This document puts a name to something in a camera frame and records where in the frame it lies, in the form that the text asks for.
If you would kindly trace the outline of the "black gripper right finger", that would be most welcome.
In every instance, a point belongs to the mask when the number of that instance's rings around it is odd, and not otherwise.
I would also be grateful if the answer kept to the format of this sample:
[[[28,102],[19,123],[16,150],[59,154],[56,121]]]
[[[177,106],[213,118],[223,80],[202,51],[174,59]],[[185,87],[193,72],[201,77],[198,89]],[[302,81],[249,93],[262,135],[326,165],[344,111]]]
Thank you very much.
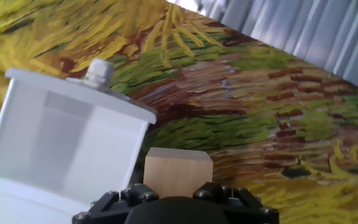
[[[235,224],[279,224],[279,211],[266,207],[261,199],[246,188],[230,188],[207,182],[193,193],[194,199],[218,205],[228,223]]]

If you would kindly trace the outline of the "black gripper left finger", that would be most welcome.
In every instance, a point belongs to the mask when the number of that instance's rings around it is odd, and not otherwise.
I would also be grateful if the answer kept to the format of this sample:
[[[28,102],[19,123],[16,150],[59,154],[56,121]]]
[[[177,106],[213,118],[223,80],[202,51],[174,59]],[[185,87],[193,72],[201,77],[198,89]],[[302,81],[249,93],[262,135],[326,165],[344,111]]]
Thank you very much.
[[[72,217],[72,224],[124,224],[129,212],[137,205],[159,199],[144,184],[134,184],[120,192],[108,191],[91,203],[90,209]]]

